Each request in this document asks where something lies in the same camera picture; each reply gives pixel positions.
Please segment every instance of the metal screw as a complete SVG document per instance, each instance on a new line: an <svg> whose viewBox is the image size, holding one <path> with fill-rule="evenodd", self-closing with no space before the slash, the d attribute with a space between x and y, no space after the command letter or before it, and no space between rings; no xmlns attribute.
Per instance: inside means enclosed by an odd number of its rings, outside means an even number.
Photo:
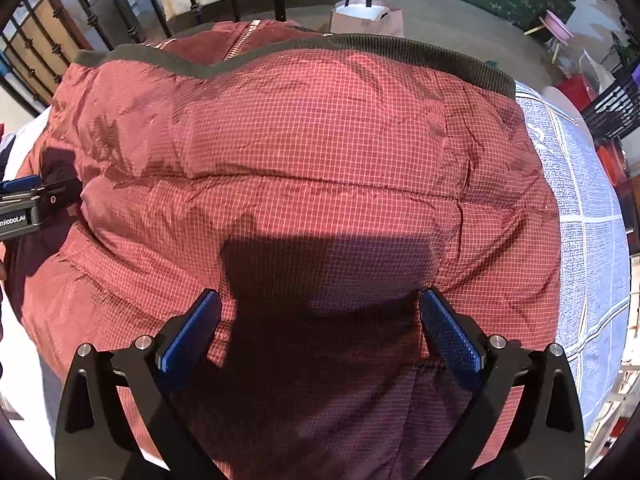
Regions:
<svg viewBox="0 0 640 480"><path fill-rule="evenodd" d="M549 351L556 357L560 357L564 353L564 349L558 343L551 343Z"/></svg>
<svg viewBox="0 0 640 480"><path fill-rule="evenodd" d="M146 350L151 346L153 342L153 338L149 335L141 335L138 339L136 339L136 348L138 350Z"/></svg>
<svg viewBox="0 0 640 480"><path fill-rule="evenodd" d="M91 353L91 345L89 343L82 343L78 347L78 355L80 357L84 357L85 355L89 355Z"/></svg>
<svg viewBox="0 0 640 480"><path fill-rule="evenodd" d="M494 347L497 348L498 350L504 348L505 346L507 346L507 340L505 338L503 338L501 335L492 335L489 338L489 344Z"/></svg>

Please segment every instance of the blue bedsheet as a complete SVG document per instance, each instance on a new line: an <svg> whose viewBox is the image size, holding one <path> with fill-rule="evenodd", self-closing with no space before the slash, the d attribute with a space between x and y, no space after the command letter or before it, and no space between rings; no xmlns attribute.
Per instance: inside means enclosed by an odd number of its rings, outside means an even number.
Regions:
<svg viewBox="0 0 640 480"><path fill-rule="evenodd" d="M593 146L563 112L516 85L533 141L560 209L558 341L580 396L584 431L612 387L626 340L630 261L620 204Z"/></svg>

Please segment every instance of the floor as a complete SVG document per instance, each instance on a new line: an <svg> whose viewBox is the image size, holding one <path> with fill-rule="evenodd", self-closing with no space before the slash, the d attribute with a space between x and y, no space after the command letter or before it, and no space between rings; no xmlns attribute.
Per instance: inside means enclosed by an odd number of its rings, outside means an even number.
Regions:
<svg viewBox="0 0 640 480"><path fill-rule="evenodd" d="M286 1L287 19L325 32L329 29L332 5L339 0ZM460 0L384 1L402 9L406 38L463 52L482 61L497 61L499 69L537 91L564 80L539 41L523 36L519 28L471 4ZM273 18L272 0L239 0L239 7L243 21ZM228 2L205 6L204 20L230 19L228 8ZM158 40L164 38L154 17L143 16L141 22L150 25L147 41L155 40L156 36ZM172 30L194 25L193 16L188 14L170 22Z"/></svg>

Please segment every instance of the grid pattern fabric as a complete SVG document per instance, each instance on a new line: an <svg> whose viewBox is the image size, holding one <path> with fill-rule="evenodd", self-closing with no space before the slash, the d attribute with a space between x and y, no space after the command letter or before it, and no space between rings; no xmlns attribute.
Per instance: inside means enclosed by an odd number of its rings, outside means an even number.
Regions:
<svg viewBox="0 0 640 480"><path fill-rule="evenodd" d="M566 350L587 431L620 368L630 264L620 204L590 142L563 112L522 84L516 99L560 211L558 341Z"/></svg>
<svg viewBox="0 0 640 480"><path fill-rule="evenodd" d="M212 64L244 30L140 49ZM251 45L304 37L266 21ZM558 208L520 107L447 73L323 49L210 79L73 64L18 176L71 166L82 205L9 246L11 304L64 377L82 342L128 346L217 289L175 403L235 479L411 478L468 401L427 355L428 286L526 348L556 334Z"/></svg>

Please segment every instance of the zipper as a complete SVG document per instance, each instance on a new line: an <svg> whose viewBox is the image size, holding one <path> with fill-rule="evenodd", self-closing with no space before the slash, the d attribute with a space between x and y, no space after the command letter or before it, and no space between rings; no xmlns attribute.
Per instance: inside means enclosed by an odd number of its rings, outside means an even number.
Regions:
<svg viewBox="0 0 640 480"><path fill-rule="evenodd" d="M256 28L258 28L258 25L260 25L260 20L253 20L250 25L249 28L246 30L246 32L242 35L242 37L236 41L236 43L234 44L233 47L231 47L231 50L229 51L229 53L225 56L225 59L231 59L232 57L235 57L238 55L238 52L240 52L240 49L242 48L242 45L244 44L244 42L247 40L247 38L252 35L255 31Z"/></svg>

